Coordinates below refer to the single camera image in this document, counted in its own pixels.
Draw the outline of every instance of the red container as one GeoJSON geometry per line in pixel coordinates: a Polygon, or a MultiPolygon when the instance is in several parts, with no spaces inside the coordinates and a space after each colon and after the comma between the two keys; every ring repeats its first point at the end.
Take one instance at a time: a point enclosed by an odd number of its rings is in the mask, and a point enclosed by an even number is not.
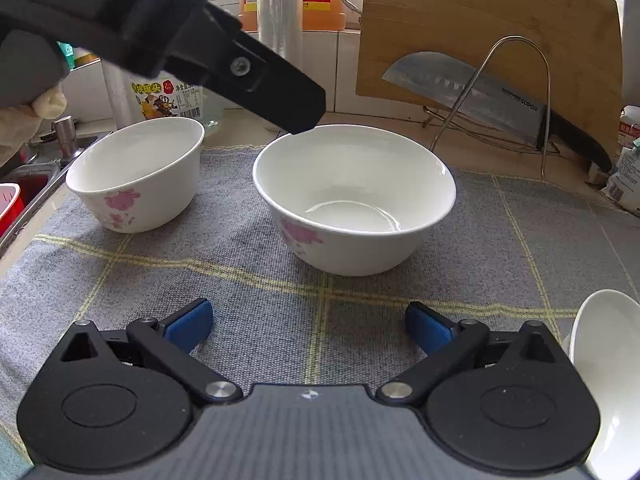
{"type": "Polygon", "coordinates": [[[14,223],[24,209],[17,184],[0,184],[0,236],[14,223]]]}

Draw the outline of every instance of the gray plaid tablecloth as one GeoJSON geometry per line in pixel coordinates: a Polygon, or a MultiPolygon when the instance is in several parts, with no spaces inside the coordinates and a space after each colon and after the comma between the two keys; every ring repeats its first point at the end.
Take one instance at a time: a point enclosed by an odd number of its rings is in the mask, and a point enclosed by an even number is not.
{"type": "Polygon", "coordinates": [[[421,300],[496,330],[541,319],[567,334],[592,292],[638,299],[640,220],[558,187],[454,171],[452,212],[409,260],[344,278],[289,253],[251,181],[256,148],[207,150],[199,193],[161,228],[122,235],[76,197],[50,218],[0,285],[0,480],[28,457],[15,412],[73,320],[123,328],[209,298],[215,329],[194,355],[239,383],[369,383],[421,358],[402,330],[421,300]]]}

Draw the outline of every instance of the kitchen countertop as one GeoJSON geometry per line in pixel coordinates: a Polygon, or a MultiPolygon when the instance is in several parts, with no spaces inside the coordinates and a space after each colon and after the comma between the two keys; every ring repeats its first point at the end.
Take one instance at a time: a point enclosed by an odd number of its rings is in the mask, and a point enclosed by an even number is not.
{"type": "MultiPolygon", "coordinates": [[[[437,126],[422,128],[419,123],[369,116],[327,113],[321,124],[364,124],[391,130],[428,146],[437,133],[437,126]]],[[[226,110],[222,126],[218,132],[205,140],[205,147],[225,147],[252,145],[262,146],[274,140],[278,133],[268,130],[269,123],[245,110],[226,110]]],[[[112,121],[78,126],[78,135],[113,130],[112,121]]],[[[540,156],[514,153],[490,146],[456,130],[447,131],[439,140],[435,153],[448,166],[482,173],[495,173],[525,179],[540,178],[540,156]]],[[[546,180],[572,193],[585,197],[590,202],[614,207],[594,187],[584,182],[587,165],[574,159],[570,153],[564,157],[550,156],[546,163],[546,180]]],[[[47,219],[60,207],[70,191],[63,184],[36,213],[33,219],[18,234],[15,242],[0,258],[0,276],[20,257],[33,237],[40,231],[47,219]]]]}

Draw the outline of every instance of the faucet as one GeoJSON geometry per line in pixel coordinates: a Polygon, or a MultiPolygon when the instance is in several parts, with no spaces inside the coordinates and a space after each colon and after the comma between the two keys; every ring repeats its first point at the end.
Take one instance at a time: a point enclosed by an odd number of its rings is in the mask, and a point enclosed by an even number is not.
{"type": "Polygon", "coordinates": [[[78,146],[78,140],[76,139],[76,127],[70,115],[54,121],[52,128],[60,144],[60,150],[62,151],[61,162],[63,164],[74,160],[76,156],[82,153],[83,150],[78,146]]]}

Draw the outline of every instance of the blue gripper pad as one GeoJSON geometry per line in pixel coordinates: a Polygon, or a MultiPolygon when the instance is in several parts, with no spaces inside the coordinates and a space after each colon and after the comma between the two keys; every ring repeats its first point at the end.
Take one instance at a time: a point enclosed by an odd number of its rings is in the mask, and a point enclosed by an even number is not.
{"type": "Polygon", "coordinates": [[[185,307],[186,312],[164,327],[164,338],[189,353],[213,329],[213,307],[208,300],[197,300],[185,307]]]}
{"type": "Polygon", "coordinates": [[[455,323],[415,301],[404,313],[405,331],[427,355],[452,341],[454,327],[455,323]]]}

